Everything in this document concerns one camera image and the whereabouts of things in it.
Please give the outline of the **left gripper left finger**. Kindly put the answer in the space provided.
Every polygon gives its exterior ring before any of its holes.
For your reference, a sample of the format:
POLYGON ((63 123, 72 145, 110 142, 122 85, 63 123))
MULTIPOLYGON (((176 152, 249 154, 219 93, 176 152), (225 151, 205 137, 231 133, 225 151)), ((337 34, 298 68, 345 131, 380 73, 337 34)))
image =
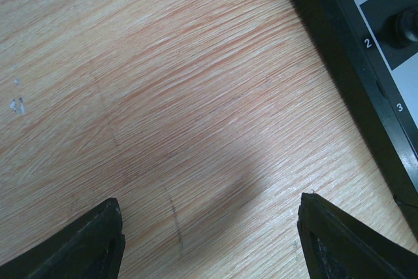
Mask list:
POLYGON ((117 278, 125 249, 118 200, 109 198, 1 265, 1 278, 117 278))

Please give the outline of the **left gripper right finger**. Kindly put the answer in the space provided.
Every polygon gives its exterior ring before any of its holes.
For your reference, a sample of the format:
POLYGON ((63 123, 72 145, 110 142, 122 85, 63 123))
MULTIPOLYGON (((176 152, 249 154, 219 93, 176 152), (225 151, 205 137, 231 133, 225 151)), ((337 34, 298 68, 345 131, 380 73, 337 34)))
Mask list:
POLYGON ((417 255, 316 193, 302 193, 297 228, 310 278, 417 278, 417 255))

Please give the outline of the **black grey chess board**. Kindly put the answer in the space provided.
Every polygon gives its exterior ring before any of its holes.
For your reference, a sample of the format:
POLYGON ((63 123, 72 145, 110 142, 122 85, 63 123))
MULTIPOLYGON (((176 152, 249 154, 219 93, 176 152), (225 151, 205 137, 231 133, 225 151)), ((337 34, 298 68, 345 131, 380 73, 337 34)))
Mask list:
POLYGON ((292 0, 395 201, 417 210, 417 45, 382 41, 417 0, 292 0))

